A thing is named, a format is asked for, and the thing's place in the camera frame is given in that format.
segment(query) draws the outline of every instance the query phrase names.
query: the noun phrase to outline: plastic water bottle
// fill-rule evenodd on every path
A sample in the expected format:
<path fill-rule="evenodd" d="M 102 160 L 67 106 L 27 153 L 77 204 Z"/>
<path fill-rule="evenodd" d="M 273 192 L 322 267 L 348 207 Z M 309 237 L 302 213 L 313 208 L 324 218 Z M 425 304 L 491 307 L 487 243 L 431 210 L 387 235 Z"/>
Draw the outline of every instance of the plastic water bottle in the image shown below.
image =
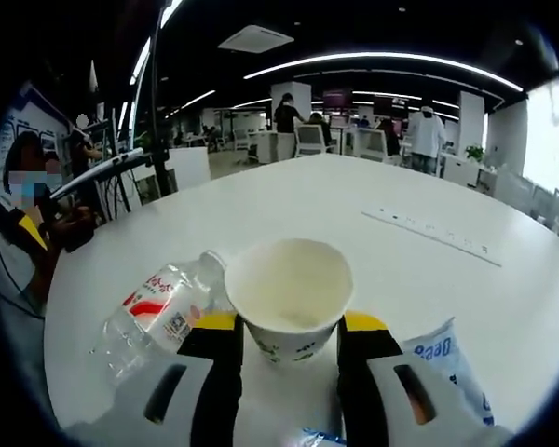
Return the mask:
<path fill-rule="evenodd" d="M 224 265 L 215 253 L 166 264 L 103 323 L 91 353 L 117 386 L 162 349 L 175 354 L 203 315 L 228 307 Z"/>

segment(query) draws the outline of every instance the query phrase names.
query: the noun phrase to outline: cup rim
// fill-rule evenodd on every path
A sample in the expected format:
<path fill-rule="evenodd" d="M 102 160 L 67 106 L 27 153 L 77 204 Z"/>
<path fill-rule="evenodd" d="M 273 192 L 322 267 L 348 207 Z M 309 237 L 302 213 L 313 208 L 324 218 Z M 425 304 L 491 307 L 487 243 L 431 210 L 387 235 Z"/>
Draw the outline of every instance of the cup rim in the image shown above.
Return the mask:
<path fill-rule="evenodd" d="M 336 312 L 331 319 L 329 319 L 327 322 L 324 322 L 318 326 L 315 326 L 313 328 L 306 328 L 306 329 L 302 329 L 302 330 L 295 330 L 295 331 L 286 331 L 283 329 L 275 329 L 266 325 L 262 325 L 262 324 L 258 324 L 252 321 L 251 318 L 249 318 L 248 313 L 244 312 L 244 310 L 241 308 L 240 305 L 237 305 L 235 303 L 234 300 L 232 300 L 232 297 L 230 296 L 229 291 L 227 290 L 227 288 L 225 288 L 225 294 L 227 295 L 227 299 L 230 302 L 230 304 L 232 304 L 234 306 L 234 308 L 236 309 L 236 311 L 239 313 L 239 315 L 247 322 L 249 322 L 250 324 L 252 324 L 253 326 L 256 326 L 259 329 L 265 330 L 265 331 L 269 331 L 269 332 L 274 332 L 274 333 L 280 333 L 280 334 L 285 334 L 285 335 L 300 335 L 300 334 L 309 334 L 309 333 L 314 333 L 314 332 L 320 332 L 323 331 L 325 329 L 328 329 L 332 326 L 334 326 L 346 313 L 346 311 L 348 310 L 348 307 L 352 301 L 352 297 L 354 296 L 354 281 L 352 279 L 352 269 L 350 268 L 350 265 L 348 263 L 348 260 L 346 259 L 346 256 L 344 256 L 344 254 L 338 250 L 336 247 L 334 247 L 331 244 L 328 244 L 327 242 L 323 242 L 320 240 L 315 240 L 315 239 L 308 239 L 308 238 L 304 238 L 304 237 L 290 237 L 290 238 L 285 238 L 285 239 L 275 239 L 272 241 L 265 241 L 265 242 L 260 242 L 258 244 L 255 244 L 253 246 L 250 246 L 247 250 L 245 250 L 242 254 L 245 253 L 249 253 L 251 251 L 254 251 L 255 249 L 260 249 L 262 246 L 271 246 L 271 245 L 275 245 L 279 242 L 284 242 L 284 241 L 294 241 L 294 240 L 305 240 L 307 242 L 315 242 L 315 243 L 319 243 L 319 244 L 323 244 L 327 247 L 329 247 L 330 249 L 332 249 L 333 251 L 337 252 L 340 257 L 342 258 L 344 265 L 346 266 L 346 269 L 348 270 L 349 273 L 349 294 L 348 294 L 348 298 L 346 299 L 346 301 L 344 302 L 344 305 L 342 305 L 340 307 L 340 310 L 338 312 Z M 225 269 L 225 274 L 224 277 L 227 275 L 227 271 L 229 270 L 229 268 L 231 268 L 231 262 L 228 263 L 226 269 Z"/>

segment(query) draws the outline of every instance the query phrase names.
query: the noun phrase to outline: ceiling vent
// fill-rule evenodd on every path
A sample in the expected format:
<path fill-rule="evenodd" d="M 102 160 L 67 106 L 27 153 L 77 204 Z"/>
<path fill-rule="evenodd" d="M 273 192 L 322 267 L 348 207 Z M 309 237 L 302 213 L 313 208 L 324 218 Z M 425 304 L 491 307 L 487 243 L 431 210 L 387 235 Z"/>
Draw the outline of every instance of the ceiling vent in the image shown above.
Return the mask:
<path fill-rule="evenodd" d="M 287 35 L 249 25 L 226 39 L 218 48 L 261 54 L 293 41 L 294 39 Z"/>

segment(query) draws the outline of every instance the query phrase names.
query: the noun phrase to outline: ceiling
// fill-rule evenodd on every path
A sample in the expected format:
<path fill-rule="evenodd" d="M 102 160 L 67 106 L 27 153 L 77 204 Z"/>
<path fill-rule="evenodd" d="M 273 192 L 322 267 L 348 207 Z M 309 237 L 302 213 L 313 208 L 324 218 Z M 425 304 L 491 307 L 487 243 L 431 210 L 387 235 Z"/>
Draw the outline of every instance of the ceiling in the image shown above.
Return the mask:
<path fill-rule="evenodd" d="M 218 48 L 251 24 L 289 35 L 294 41 L 262 54 Z M 267 98 L 271 85 L 291 80 L 310 84 L 318 99 L 328 88 L 353 88 L 457 103 L 464 89 L 483 95 L 487 111 L 525 96 L 455 67 L 393 59 L 327 61 L 243 79 L 284 62 L 360 51 L 406 52 L 463 62 L 525 90 L 543 83 L 556 70 L 542 50 L 539 33 L 501 8 L 497 13 L 488 7 L 470 13 L 468 5 L 456 7 L 448 2 L 435 6 L 433 2 L 362 0 L 343 7 L 302 0 L 184 0 L 159 37 L 157 105 L 166 114 L 215 89 L 215 94 L 183 112 L 231 107 Z M 143 86 L 148 86 L 149 76 L 145 80 Z M 145 89 L 140 109 L 148 96 Z"/>

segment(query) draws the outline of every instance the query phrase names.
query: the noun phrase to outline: paper cup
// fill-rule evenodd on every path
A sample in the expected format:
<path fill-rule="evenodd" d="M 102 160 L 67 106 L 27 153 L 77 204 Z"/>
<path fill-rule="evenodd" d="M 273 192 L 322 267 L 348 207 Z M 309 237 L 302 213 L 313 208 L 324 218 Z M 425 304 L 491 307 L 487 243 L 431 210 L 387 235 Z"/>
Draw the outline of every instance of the paper cup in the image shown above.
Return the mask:
<path fill-rule="evenodd" d="M 330 338 L 352 296 L 342 253 L 308 239 L 257 245 L 225 270 L 230 303 L 274 363 L 313 357 Z"/>

